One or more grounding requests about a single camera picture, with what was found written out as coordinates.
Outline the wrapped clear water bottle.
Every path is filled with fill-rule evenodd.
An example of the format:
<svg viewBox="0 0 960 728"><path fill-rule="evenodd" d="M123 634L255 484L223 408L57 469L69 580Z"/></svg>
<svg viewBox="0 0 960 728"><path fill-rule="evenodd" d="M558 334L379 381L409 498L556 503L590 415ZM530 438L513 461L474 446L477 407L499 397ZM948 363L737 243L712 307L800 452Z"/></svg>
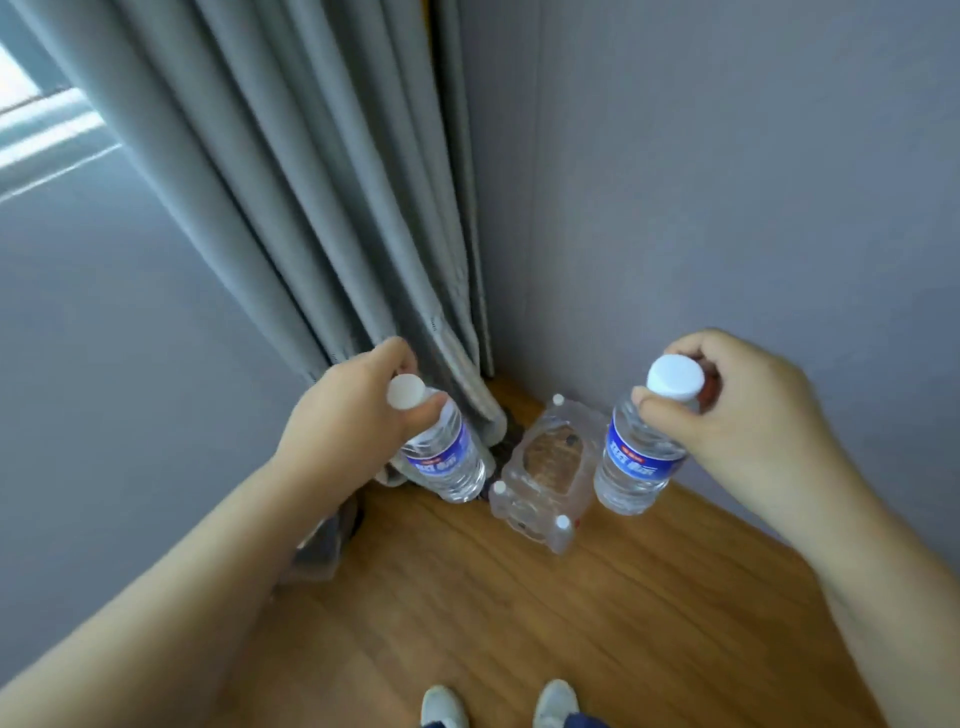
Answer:
<svg viewBox="0 0 960 728"><path fill-rule="evenodd" d="M602 424L597 424L596 412L576 399L554 394L542 415L544 432L564 437L577 436L583 442L594 442Z"/></svg>
<svg viewBox="0 0 960 728"><path fill-rule="evenodd" d="M577 532L578 521L566 514L555 516L546 527L542 541L549 552L555 555L566 553Z"/></svg>
<svg viewBox="0 0 960 728"><path fill-rule="evenodd" d="M522 532L526 528L524 503L504 480L497 480L490 487L488 502L493 516L504 521L517 532Z"/></svg>

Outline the person's right hand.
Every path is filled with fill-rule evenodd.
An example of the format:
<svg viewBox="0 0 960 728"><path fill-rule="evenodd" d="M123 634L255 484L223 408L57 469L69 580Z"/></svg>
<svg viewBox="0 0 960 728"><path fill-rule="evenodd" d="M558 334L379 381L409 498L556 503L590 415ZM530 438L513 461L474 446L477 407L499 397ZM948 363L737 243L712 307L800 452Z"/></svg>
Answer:
<svg viewBox="0 0 960 728"><path fill-rule="evenodd" d="M705 387L724 386L712 415L723 459L693 458L753 515L787 536L801 513L837 484L858 480L807 376L779 355L717 328L687 334L667 347L700 364Z"/></svg>

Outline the grey curtain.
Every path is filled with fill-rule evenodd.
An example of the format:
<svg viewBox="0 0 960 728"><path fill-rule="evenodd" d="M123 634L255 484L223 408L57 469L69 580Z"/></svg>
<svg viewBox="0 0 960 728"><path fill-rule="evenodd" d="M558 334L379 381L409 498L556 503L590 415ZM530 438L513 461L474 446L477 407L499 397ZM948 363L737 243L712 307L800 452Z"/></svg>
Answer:
<svg viewBox="0 0 960 728"><path fill-rule="evenodd" d="M458 0L7 0L309 383L398 335L494 477Z"/></svg>

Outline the clear water bottle blue label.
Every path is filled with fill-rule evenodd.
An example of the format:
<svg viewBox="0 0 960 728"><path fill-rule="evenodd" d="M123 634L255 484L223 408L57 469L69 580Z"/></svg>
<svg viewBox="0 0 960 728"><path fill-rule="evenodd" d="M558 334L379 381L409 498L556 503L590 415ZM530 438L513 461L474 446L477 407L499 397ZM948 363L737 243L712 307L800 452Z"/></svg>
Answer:
<svg viewBox="0 0 960 728"><path fill-rule="evenodd" d="M654 395L698 412L698 396L705 384L699 363L681 354L665 354L652 363L645 386ZM628 394L611 412L603 457L594 475L596 497L615 514L639 516L654 504L688 457L685 447L641 417Z"/></svg>
<svg viewBox="0 0 960 728"><path fill-rule="evenodd" d="M427 490L450 504L476 500L487 480L468 421L450 397L438 420L404 443L398 457L413 468Z"/></svg>

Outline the person's white right shoe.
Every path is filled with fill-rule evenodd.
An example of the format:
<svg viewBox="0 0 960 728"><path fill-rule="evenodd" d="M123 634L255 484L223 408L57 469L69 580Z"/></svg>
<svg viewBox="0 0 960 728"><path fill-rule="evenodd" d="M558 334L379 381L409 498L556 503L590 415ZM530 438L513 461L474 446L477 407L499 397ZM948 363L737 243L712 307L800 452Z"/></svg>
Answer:
<svg viewBox="0 0 960 728"><path fill-rule="evenodd" d="M537 698L532 728L567 728L569 720L580 714L574 688L563 679L548 682Z"/></svg>

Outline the window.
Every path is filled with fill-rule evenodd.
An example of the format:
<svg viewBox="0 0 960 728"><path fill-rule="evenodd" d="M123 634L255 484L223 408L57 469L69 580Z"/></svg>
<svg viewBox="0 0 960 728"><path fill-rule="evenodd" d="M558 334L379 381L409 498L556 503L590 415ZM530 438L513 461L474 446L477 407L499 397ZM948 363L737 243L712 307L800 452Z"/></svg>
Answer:
<svg viewBox="0 0 960 728"><path fill-rule="evenodd" d="M0 204L120 147L42 44L0 34Z"/></svg>

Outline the person's right forearm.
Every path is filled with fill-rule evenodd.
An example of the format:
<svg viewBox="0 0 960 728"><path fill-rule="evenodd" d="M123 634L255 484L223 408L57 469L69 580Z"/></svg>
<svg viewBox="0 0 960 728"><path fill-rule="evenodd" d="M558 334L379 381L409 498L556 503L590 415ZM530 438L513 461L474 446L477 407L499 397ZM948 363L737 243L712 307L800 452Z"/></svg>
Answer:
<svg viewBox="0 0 960 728"><path fill-rule="evenodd" d="M960 728L960 580L848 468L803 475L781 533L890 728Z"/></svg>

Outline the person's white left shoe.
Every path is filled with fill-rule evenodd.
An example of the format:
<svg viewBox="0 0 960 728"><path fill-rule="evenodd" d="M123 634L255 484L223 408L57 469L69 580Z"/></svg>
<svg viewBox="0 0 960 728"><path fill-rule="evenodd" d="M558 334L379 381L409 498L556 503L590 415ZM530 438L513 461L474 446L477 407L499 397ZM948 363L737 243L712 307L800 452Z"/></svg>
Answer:
<svg viewBox="0 0 960 728"><path fill-rule="evenodd" d="M419 718L420 728L471 728L463 702L446 685L432 685L426 690Z"/></svg>

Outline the person's white shoe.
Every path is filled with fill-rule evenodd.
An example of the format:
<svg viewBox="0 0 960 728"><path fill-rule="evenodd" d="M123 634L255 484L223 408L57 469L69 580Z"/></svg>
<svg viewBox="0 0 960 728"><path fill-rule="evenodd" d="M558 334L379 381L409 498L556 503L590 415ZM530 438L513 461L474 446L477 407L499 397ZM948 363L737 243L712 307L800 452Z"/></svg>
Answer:
<svg viewBox="0 0 960 728"><path fill-rule="evenodd" d="M563 679L548 682L537 698L532 728L567 728L569 720L580 714L574 688Z"/></svg>
<svg viewBox="0 0 960 728"><path fill-rule="evenodd" d="M471 728L463 702L446 685L432 685L426 690L419 718L420 728Z"/></svg>

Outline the person's left hand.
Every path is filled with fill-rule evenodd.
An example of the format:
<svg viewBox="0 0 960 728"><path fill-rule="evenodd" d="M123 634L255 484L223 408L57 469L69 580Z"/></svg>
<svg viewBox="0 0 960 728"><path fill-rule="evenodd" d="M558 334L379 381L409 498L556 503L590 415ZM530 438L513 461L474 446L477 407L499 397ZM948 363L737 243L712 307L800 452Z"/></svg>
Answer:
<svg viewBox="0 0 960 728"><path fill-rule="evenodd" d="M330 516L391 460L385 459L379 403L393 380L417 375L412 348L391 337L329 369L299 400L270 457L270 477L283 485L307 521ZM422 395L411 409L435 393Z"/></svg>

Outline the clear plastic shrink wrap pack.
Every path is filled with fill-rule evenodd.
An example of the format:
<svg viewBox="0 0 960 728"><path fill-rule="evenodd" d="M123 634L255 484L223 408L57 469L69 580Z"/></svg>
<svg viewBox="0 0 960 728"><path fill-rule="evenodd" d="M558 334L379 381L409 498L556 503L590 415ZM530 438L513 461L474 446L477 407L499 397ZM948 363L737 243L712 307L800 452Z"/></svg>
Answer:
<svg viewBox="0 0 960 728"><path fill-rule="evenodd" d="M595 412L597 425L601 424L602 429L593 442L584 442L575 435L545 432L542 412L526 429L493 482L504 480L524 504L526 528L521 532L512 529L546 549L543 537L556 516L565 514L576 520L578 532L583 517L595 503L594 476L606 431L606 419Z"/></svg>

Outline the person's left forearm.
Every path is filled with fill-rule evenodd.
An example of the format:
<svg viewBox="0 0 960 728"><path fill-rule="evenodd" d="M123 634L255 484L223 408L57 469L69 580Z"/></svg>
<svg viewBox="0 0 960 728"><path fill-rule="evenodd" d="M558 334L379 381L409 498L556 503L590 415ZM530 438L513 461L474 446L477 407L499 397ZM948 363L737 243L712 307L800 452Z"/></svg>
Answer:
<svg viewBox="0 0 960 728"><path fill-rule="evenodd" d="M189 728L298 545L378 466L277 453L0 689L0 728Z"/></svg>

